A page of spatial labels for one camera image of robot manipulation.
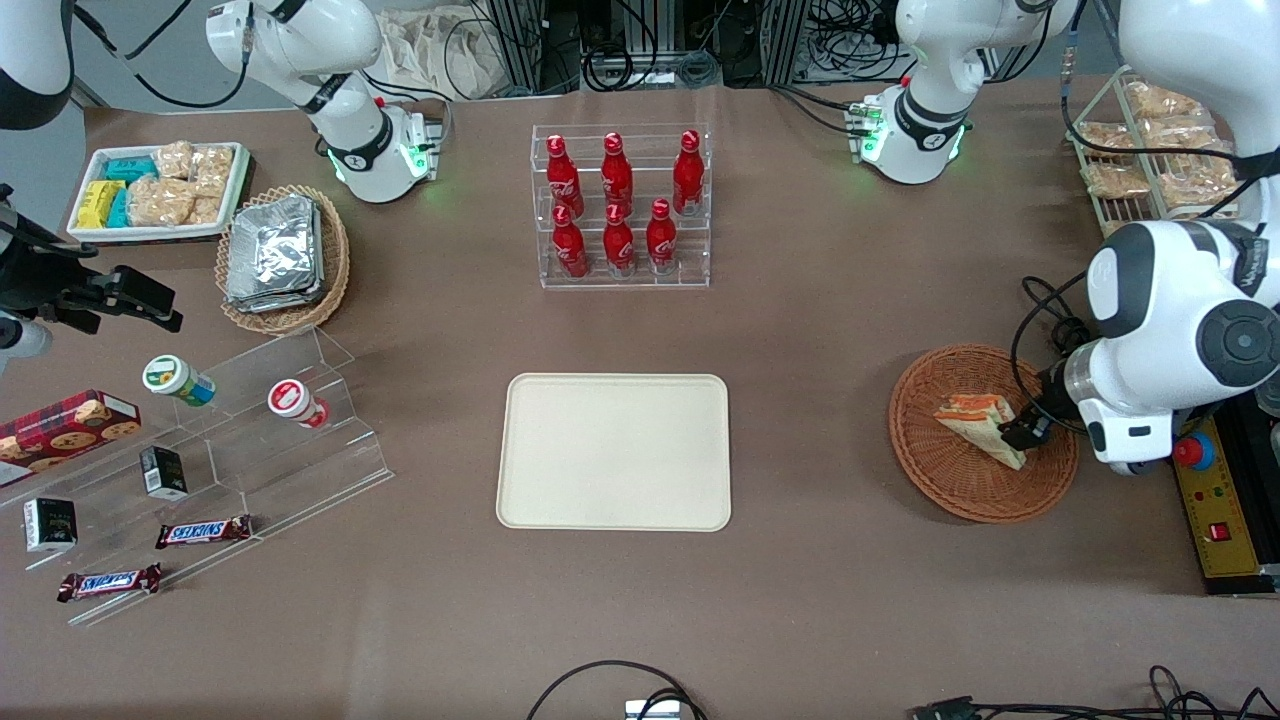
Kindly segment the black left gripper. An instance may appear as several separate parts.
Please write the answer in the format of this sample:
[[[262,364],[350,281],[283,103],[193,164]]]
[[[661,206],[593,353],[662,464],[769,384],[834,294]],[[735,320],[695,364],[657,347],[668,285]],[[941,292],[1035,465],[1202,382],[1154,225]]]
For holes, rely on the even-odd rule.
[[[1020,418],[1000,425],[1000,437],[1010,448],[1018,452],[1038,448],[1055,429],[1082,433],[1080,415],[1068,392],[1065,370],[1065,364],[1053,364],[1039,372],[1039,393],[1027,401]]]

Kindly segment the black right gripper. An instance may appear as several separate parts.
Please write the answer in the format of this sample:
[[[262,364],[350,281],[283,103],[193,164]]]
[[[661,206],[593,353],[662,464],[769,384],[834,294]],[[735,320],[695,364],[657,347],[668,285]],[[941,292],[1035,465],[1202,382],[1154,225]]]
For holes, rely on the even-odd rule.
[[[95,334],[101,323],[96,311],[138,318],[178,333],[184,316],[174,309],[174,290],[132,266],[100,273],[78,258],[47,252],[18,238],[3,250],[1,310],[23,319]]]

